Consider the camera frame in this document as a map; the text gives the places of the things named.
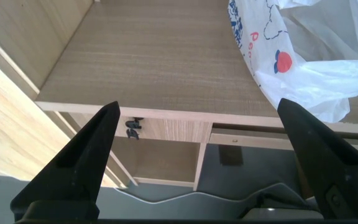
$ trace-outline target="red fruit logo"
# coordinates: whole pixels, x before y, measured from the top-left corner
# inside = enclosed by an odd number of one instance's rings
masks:
[[[276,63],[274,63],[274,73],[287,72],[292,65],[291,56],[286,52],[276,51]]]

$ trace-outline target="wooden countertop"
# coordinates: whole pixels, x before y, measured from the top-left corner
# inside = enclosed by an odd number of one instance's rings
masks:
[[[227,1],[95,3],[38,102],[276,118],[234,41]],[[358,123],[358,97],[345,122]]]

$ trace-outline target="wall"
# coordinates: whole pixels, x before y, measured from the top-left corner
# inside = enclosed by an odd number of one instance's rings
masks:
[[[39,89],[93,0],[0,0],[0,46]]]

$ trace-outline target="black latch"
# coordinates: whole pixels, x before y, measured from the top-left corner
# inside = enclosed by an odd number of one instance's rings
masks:
[[[129,129],[127,129],[127,136],[128,138],[134,137],[137,140],[139,140],[139,134],[134,129],[142,129],[142,126],[140,125],[139,121],[143,120],[143,118],[134,118],[134,121],[127,121],[125,122],[125,126],[127,126]]]
[[[134,118],[134,121],[127,121],[125,122],[125,126],[132,129],[142,129],[139,121],[143,120],[143,118]]]
[[[137,140],[139,140],[139,134],[132,128],[127,129],[127,136],[128,138],[134,137]]]

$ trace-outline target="white plastic bag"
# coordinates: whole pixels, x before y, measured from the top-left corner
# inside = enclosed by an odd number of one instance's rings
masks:
[[[235,40],[269,102],[338,122],[358,95],[358,0],[230,0]]]

